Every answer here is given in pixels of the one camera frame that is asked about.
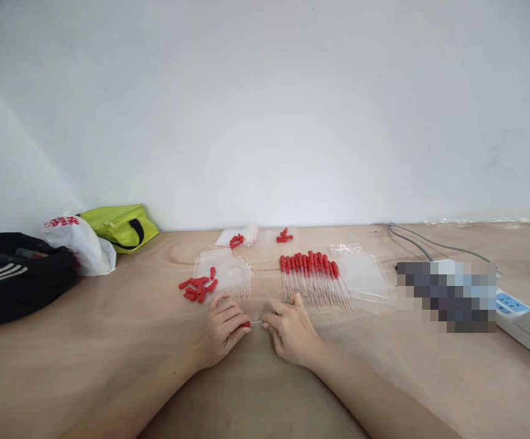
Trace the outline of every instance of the black backpack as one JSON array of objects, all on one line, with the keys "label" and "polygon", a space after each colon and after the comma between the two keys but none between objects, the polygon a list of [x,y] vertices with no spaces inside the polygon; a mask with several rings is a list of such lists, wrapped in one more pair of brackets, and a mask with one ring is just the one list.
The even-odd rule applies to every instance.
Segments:
[{"label": "black backpack", "polygon": [[49,305],[77,279],[66,247],[53,248],[22,233],[0,233],[0,324]]}]

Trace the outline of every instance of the black strap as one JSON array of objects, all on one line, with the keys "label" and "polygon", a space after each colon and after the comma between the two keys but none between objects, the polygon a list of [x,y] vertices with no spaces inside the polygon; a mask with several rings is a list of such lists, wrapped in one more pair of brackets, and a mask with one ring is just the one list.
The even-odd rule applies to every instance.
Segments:
[{"label": "black strap", "polygon": [[135,229],[135,232],[138,235],[138,244],[135,246],[123,246],[122,244],[110,241],[111,244],[114,244],[115,246],[123,248],[125,250],[133,250],[139,247],[143,243],[143,240],[145,239],[145,232],[143,231],[143,226],[141,226],[141,223],[139,222],[139,220],[136,218],[132,219],[129,221],[129,224],[131,225],[133,229]]}]

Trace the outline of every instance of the green zipper pouch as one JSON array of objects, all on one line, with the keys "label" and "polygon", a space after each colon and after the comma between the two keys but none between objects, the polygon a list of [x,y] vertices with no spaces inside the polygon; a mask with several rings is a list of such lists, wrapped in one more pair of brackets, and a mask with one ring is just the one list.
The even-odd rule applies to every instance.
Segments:
[{"label": "green zipper pouch", "polygon": [[116,253],[133,253],[159,231],[142,204],[98,207],[80,215],[101,238],[110,241]]}]

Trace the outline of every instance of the white wall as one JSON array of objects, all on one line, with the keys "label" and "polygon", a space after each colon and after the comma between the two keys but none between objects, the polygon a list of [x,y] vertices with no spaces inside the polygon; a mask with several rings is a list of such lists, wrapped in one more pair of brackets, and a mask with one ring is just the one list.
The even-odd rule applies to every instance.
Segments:
[{"label": "white wall", "polygon": [[46,220],[83,208],[0,98],[0,232],[40,237]]},{"label": "white wall", "polygon": [[2,0],[0,95],[166,230],[530,215],[530,1]]}]

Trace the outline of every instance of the gray cable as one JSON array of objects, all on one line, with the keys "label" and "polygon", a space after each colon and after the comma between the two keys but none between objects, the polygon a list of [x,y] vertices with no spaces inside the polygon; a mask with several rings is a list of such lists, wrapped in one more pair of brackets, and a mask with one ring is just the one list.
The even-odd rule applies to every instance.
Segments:
[{"label": "gray cable", "polygon": [[379,223],[379,224],[383,224],[383,225],[385,225],[385,226],[388,226],[388,227],[389,227],[389,230],[391,231],[391,233],[392,233],[393,235],[397,235],[398,237],[403,238],[404,240],[409,241],[410,243],[412,243],[415,247],[417,247],[419,250],[421,250],[422,252],[425,253],[425,256],[428,257],[428,259],[430,260],[430,262],[433,262],[434,259],[429,255],[428,252],[426,252],[425,248],[423,248],[423,247],[421,247],[421,245],[419,245],[419,243],[413,241],[413,239],[411,239],[411,238],[407,238],[407,237],[405,237],[405,236],[403,236],[403,235],[400,235],[400,234],[398,234],[397,232],[395,232],[395,231],[393,230],[393,226],[395,226],[395,227],[399,227],[399,226],[397,226],[397,225],[395,225],[395,224],[386,224],[386,223]]},{"label": "gray cable", "polygon": [[471,255],[474,255],[476,257],[479,257],[480,259],[483,259],[485,260],[486,262],[490,262],[492,263],[492,261],[488,258],[485,258],[484,256],[482,256],[481,254],[478,254],[476,252],[473,252],[473,251],[470,251],[470,250],[466,250],[466,249],[461,249],[460,247],[452,247],[452,246],[447,246],[447,245],[444,245],[444,244],[438,244],[437,242],[434,242],[432,240],[429,240],[427,239],[425,236],[422,236],[420,235],[419,233],[417,232],[414,232],[412,230],[409,230],[409,229],[406,229],[405,227],[401,227],[401,226],[397,226],[396,224],[389,224],[389,227],[397,227],[398,229],[403,229],[403,230],[406,230],[410,233],[413,233],[414,235],[417,235],[419,236],[421,239],[424,239],[426,240],[428,243],[431,243],[433,245],[437,245],[437,246],[440,246],[440,247],[444,247],[444,248],[447,248],[447,249],[450,249],[450,250],[457,250],[457,251],[461,251],[461,252],[464,252],[464,253],[469,253]]}]

